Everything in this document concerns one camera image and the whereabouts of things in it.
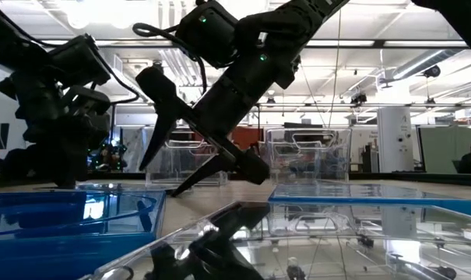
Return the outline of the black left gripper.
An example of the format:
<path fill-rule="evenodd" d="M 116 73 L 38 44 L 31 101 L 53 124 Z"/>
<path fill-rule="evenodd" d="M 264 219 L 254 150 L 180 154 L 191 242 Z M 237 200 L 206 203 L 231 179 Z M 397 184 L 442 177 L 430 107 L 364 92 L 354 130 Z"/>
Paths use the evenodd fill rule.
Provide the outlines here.
<path fill-rule="evenodd" d="M 105 139 L 110 99 L 85 86 L 67 92 L 55 82 L 32 75 L 11 75 L 0 93 L 18 103 L 15 117 L 26 123 L 22 137 L 30 145 L 9 151 L 0 174 L 10 180 L 37 175 L 37 163 L 56 163 L 54 182 L 70 188 L 88 179 L 86 158 Z"/>

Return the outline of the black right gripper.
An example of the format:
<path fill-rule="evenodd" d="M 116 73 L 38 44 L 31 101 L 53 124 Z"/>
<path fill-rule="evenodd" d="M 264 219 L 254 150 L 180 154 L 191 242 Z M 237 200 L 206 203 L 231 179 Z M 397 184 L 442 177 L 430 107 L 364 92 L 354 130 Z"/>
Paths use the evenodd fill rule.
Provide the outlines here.
<path fill-rule="evenodd" d="M 269 166 L 250 150 L 241 150 L 227 138 L 273 83 L 287 88 L 295 79 L 300 48 L 263 48 L 240 56 L 193 107 L 176 93 L 176 85 L 158 68 L 143 69 L 135 80 L 153 101 L 157 114 L 152 138 L 139 169 L 152 162 L 178 119 L 217 148 L 217 154 L 203 163 L 171 194 L 177 197 L 195 184 L 220 171 L 234 171 L 253 184 L 269 175 Z"/>

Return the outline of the blue jewel case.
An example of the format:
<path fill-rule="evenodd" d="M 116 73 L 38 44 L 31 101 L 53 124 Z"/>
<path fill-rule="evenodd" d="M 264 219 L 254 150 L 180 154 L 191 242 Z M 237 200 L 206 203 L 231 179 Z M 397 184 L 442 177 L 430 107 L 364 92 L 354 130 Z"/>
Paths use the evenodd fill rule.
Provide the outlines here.
<path fill-rule="evenodd" d="M 162 191 L 0 193 L 0 280 L 76 280 L 153 242 Z"/>
<path fill-rule="evenodd" d="M 385 184 L 278 184 L 269 196 L 273 202 L 429 205 L 471 215 L 471 199 L 418 191 Z"/>

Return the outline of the clear plastic bin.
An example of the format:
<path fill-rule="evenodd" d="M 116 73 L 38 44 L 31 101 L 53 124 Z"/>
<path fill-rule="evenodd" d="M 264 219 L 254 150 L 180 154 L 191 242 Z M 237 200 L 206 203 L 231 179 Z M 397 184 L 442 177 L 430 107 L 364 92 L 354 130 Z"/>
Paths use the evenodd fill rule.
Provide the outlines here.
<path fill-rule="evenodd" d="M 272 128 L 262 157 L 273 184 L 316 184 L 349 180 L 352 131 L 349 128 Z"/>
<path fill-rule="evenodd" d="M 175 188 L 215 154 L 216 149 L 193 131 L 175 131 L 147 166 L 146 186 Z"/>

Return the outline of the background robot station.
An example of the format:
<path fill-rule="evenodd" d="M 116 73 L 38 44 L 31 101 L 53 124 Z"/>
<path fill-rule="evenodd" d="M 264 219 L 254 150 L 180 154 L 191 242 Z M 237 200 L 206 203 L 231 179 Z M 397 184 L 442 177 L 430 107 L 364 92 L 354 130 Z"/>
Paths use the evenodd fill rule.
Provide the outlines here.
<path fill-rule="evenodd" d="M 87 166 L 90 171 L 100 172 L 121 172 L 127 166 L 124 154 L 127 147 L 122 144 L 104 143 L 100 148 L 89 151 L 87 156 Z"/>

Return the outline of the black partition panel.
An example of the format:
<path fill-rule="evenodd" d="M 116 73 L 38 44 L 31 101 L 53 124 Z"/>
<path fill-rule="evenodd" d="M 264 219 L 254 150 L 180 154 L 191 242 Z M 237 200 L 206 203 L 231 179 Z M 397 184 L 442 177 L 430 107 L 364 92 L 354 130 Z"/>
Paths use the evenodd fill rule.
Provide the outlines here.
<path fill-rule="evenodd" d="M 283 124 L 285 129 L 319 129 L 323 128 L 322 124 L 301 124 L 301 123 L 291 123 L 285 122 Z"/>

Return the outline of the white pillar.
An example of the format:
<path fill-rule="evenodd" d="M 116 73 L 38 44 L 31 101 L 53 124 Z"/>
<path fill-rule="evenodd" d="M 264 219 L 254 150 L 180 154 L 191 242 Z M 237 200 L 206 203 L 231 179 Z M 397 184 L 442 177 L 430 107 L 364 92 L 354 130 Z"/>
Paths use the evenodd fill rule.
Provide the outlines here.
<path fill-rule="evenodd" d="M 413 171 L 413 133 L 409 108 L 379 108 L 377 119 L 379 171 Z"/>

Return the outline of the orange wall panel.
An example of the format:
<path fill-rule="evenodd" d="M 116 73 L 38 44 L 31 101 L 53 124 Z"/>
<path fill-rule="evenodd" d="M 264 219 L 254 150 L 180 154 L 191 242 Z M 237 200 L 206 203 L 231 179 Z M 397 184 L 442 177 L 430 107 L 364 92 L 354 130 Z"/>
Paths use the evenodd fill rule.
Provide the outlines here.
<path fill-rule="evenodd" d="M 231 140 L 239 149 L 249 149 L 263 139 L 263 129 L 237 126 L 231 132 Z"/>

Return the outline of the black overhead frame beam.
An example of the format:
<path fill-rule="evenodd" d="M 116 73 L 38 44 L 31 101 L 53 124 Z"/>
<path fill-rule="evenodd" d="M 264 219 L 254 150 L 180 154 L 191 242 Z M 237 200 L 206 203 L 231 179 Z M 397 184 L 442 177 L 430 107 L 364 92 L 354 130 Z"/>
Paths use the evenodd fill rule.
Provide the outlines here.
<path fill-rule="evenodd" d="M 174 45 L 165 39 L 101 39 L 95 44 L 99 48 L 172 48 Z M 310 49 L 469 49 L 463 40 L 310 40 Z"/>

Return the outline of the green partition wall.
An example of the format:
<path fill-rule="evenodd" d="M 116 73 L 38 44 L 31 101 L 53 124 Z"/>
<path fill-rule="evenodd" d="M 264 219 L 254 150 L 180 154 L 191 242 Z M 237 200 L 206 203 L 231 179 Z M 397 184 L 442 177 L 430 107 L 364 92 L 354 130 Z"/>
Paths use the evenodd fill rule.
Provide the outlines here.
<path fill-rule="evenodd" d="M 470 152 L 471 126 L 420 126 L 420 149 L 427 173 L 455 174 L 455 162 Z"/>

